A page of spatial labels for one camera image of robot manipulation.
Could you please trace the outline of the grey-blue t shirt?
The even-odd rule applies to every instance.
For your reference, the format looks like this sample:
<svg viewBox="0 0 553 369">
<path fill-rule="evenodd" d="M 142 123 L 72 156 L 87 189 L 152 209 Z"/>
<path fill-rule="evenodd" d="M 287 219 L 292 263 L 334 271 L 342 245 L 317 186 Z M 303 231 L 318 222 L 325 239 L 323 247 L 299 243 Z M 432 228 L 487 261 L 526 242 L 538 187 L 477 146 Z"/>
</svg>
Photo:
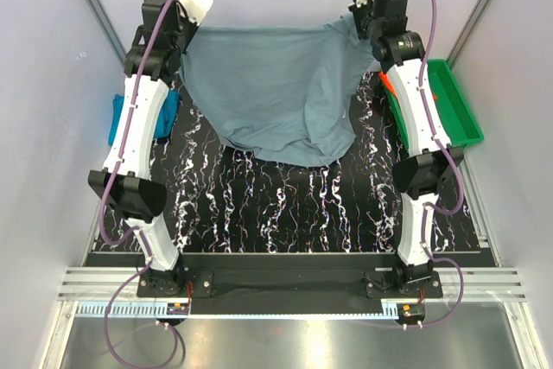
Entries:
<svg viewBox="0 0 553 369">
<path fill-rule="evenodd" d="M 226 147 L 313 168 L 353 145 L 353 95 L 374 64 L 350 16 L 320 26 L 202 27 L 183 84 Z"/>
</svg>

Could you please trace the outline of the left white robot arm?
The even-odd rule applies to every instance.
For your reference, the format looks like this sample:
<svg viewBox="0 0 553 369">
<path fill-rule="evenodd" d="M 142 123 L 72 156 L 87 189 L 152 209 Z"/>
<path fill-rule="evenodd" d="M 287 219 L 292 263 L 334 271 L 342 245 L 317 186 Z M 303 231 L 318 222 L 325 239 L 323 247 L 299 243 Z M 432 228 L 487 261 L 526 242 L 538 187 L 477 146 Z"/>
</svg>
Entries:
<svg viewBox="0 0 553 369">
<path fill-rule="evenodd" d="M 120 213 L 143 249 L 144 288 L 178 296 L 187 284 L 163 210 L 167 190 L 149 178 L 157 119 L 174 74 L 213 0 L 143 0 L 143 23 L 125 57 L 124 102 L 116 136 L 101 170 L 88 184 L 101 207 Z"/>
</svg>

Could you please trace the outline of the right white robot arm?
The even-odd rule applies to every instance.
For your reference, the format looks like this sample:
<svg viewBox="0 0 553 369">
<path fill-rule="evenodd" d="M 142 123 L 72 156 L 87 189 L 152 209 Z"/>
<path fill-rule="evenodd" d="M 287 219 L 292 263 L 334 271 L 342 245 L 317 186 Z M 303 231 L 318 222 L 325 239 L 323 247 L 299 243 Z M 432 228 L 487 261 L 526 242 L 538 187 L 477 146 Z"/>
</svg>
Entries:
<svg viewBox="0 0 553 369">
<path fill-rule="evenodd" d="M 420 35 L 407 29 L 408 0 L 353 0 L 358 36 L 370 41 L 391 90 L 395 92 L 408 139 L 408 157 L 392 169 L 400 191 L 403 221 L 397 263 L 391 275 L 400 296 L 413 296 L 430 283 L 432 219 L 439 190 L 458 173 L 463 159 L 442 126 L 431 92 Z"/>
</svg>

